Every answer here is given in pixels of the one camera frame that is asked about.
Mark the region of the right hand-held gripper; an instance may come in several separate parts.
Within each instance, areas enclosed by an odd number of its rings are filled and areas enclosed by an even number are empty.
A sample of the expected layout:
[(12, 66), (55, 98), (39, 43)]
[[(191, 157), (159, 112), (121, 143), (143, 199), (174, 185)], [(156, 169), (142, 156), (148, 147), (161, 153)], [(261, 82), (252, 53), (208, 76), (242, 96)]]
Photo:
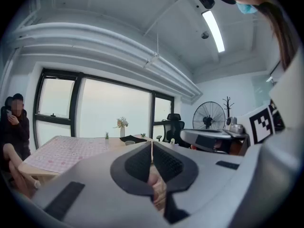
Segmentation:
[[(223, 152), (244, 156), (250, 146), (263, 143), (285, 129), (273, 100), (239, 117), (228, 117), (228, 130), (183, 129), (180, 138), (205, 152)], [(246, 134), (244, 140), (239, 135)]]

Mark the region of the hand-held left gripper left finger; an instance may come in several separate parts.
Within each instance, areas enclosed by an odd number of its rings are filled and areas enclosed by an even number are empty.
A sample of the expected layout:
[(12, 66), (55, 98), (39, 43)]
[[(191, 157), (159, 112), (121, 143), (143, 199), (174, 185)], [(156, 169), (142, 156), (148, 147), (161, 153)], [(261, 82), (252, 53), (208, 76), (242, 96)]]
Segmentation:
[(79, 161), (33, 198), (44, 228), (162, 228), (148, 184), (151, 142)]

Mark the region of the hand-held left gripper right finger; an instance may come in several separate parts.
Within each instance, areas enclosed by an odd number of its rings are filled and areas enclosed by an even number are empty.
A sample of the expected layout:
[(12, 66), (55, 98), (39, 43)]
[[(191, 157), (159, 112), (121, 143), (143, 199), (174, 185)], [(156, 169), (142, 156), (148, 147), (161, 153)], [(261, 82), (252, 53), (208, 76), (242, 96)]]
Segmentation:
[(166, 183), (164, 216), (154, 225), (228, 225), (240, 197), (227, 191), (241, 157), (153, 143), (153, 162)]

